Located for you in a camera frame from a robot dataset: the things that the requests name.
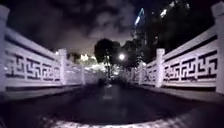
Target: white balustrade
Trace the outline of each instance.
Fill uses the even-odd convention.
[[[7,28],[9,9],[0,6],[0,91],[7,87],[49,87],[97,82],[97,73],[67,60],[66,49],[58,55]]]
[[[130,81],[156,87],[216,87],[224,94],[224,2],[212,6],[212,13],[214,26],[165,55],[158,49],[156,60],[132,69]]]

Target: railing post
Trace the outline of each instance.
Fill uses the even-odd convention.
[[[63,85],[66,85],[66,61],[67,61],[67,50],[66,49],[59,49],[58,50],[60,56],[60,78]]]
[[[0,5],[0,92],[5,91],[5,29],[9,9]]]
[[[86,84],[86,81],[85,81],[85,66],[82,65],[82,69],[81,69],[81,80],[82,80],[82,85],[85,85]]]
[[[224,3],[212,6],[212,13],[218,35],[218,72],[216,80],[216,92],[224,94]]]
[[[165,54],[164,49],[157,49],[156,50],[156,87],[161,87],[163,83],[163,74],[164,74],[164,67],[163,67],[163,55]]]
[[[138,84],[141,85],[142,84],[142,75],[143,75],[143,62],[140,63],[139,65],[139,79],[138,79]]]

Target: foliage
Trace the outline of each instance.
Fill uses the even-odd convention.
[[[108,56],[109,63],[115,64],[119,48],[119,42],[114,42],[109,39],[101,39],[95,45],[94,54],[99,63],[106,62]]]

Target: dark pavement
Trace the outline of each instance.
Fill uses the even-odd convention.
[[[66,94],[5,103],[0,112],[7,128],[50,128],[57,121],[100,126],[157,122],[160,127],[161,120],[166,127],[224,127],[224,107],[220,104],[123,84],[95,85]]]

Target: street light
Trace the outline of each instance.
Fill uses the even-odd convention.
[[[125,54],[120,53],[118,58],[119,58],[119,60],[123,61],[125,59]]]

